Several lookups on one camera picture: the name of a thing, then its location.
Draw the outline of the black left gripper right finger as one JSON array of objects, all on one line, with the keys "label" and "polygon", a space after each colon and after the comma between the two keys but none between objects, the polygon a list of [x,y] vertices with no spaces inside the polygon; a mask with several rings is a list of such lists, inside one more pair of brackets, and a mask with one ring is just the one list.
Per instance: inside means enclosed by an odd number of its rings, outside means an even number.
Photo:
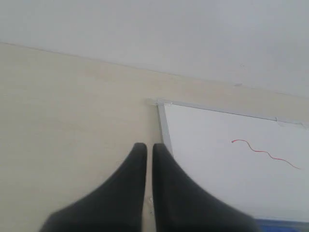
[{"label": "black left gripper right finger", "polygon": [[192,180],[164,144],[154,144],[154,215],[158,232],[258,232],[255,220]]}]

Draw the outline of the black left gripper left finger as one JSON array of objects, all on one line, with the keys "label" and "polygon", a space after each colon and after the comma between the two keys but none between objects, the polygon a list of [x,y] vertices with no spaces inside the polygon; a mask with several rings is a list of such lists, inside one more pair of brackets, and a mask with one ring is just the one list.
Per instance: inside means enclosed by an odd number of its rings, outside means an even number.
[{"label": "black left gripper left finger", "polygon": [[54,212],[42,232],[140,232],[147,147],[135,143],[120,167],[97,189]]}]

